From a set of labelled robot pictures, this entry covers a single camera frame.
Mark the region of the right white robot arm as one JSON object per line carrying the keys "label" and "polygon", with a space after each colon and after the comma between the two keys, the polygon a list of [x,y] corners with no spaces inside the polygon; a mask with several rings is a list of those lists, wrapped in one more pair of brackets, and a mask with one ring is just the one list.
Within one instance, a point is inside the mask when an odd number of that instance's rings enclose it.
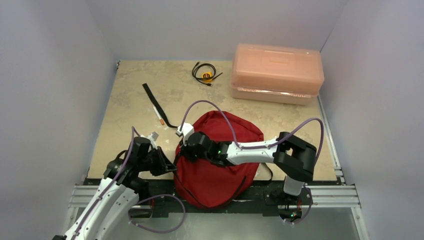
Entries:
{"label": "right white robot arm", "polygon": [[181,150],[191,161],[203,159],[218,167],[276,165],[286,174],[280,196],[288,204],[298,200],[304,184],[313,180],[318,154],[314,145],[286,131],[275,139],[242,143],[214,141],[203,132],[195,132],[184,137]]}

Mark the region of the white orange pen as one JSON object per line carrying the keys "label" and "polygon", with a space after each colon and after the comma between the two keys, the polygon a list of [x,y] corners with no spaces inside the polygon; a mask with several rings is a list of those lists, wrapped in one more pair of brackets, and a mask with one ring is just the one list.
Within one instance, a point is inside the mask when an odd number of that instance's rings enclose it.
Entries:
{"label": "white orange pen", "polygon": [[158,117],[158,120],[159,120],[160,124],[161,124],[162,126],[164,126],[164,125],[165,125],[165,121],[164,121],[164,119],[162,118],[161,114],[159,113],[158,109],[157,109],[155,106],[153,106],[153,110],[154,110],[155,114],[157,115],[157,117]]}

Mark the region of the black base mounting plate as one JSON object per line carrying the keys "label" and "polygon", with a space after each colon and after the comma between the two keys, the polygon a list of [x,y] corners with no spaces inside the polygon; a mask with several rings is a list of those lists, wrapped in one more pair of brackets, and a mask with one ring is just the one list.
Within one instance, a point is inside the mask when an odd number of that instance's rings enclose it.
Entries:
{"label": "black base mounting plate", "polygon": [[[298,203],[302,204],[302,213],[306,213],[310,203],[313,204],[315,197],[312,197],[310,188],[302,189],[299,200],[283,200],[283,180],[268,182],[265,180],[254,180],[250,187],[244,190],[231,203],[212,209],[203,209],[189,204],[176,192],[174,181],[171,179],[148,179],[149,191],[145,199],[150,196],[160,194],[171,194],[184,203],[186,213],[205,214],[260,214],[264,217],[274,217],[286,215],[291,217]],[[153,217],[165,218],[170,213],[182,213],[180,203],[172,197],[158,197],[153,204]]]}

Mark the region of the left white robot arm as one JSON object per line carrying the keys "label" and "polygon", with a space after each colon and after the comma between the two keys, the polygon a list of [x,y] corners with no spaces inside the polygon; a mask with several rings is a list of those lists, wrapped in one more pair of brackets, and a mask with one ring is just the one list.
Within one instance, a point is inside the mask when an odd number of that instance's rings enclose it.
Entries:
{"label": "left white robot arm", "polygon": [[167,193],[151,195],[149,182],[139,177],[141,172],[160,176],[176,171],[176,166],[157,146],[156,139],[155,132],[135,136],[129,148],[107,164],[99,186],[81,215],[65,233],[53,239],[105,240],[118,222],[129,216],[132,207],[168,197]]}

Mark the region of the red student backpack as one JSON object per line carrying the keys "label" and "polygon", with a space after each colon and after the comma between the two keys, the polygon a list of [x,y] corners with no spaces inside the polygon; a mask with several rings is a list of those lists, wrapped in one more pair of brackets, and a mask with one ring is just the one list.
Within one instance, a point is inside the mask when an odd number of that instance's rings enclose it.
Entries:
{"label": "red student backpack", "polygon": [[[213,141],[241,143],[261,142],[263,132],[253,123],[227,111],[212,110],[193,124],[195,131],[205,133]],[[184,200],[200,209],[224,207],[251,186],[258,163],[219,167],[205,159],[188,161],[180,154],[182,143],[175,150],[174,186]]]}

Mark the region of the translucent orange plastic box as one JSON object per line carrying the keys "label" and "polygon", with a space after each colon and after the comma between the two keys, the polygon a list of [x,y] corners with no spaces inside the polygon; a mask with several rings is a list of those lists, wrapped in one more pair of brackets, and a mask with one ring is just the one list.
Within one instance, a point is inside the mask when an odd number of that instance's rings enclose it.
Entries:
{"label": "translucent orange plastic box", "polygon": [[236,99],[308,105],[325,81],[319,51],[241,43],[231,67]]}

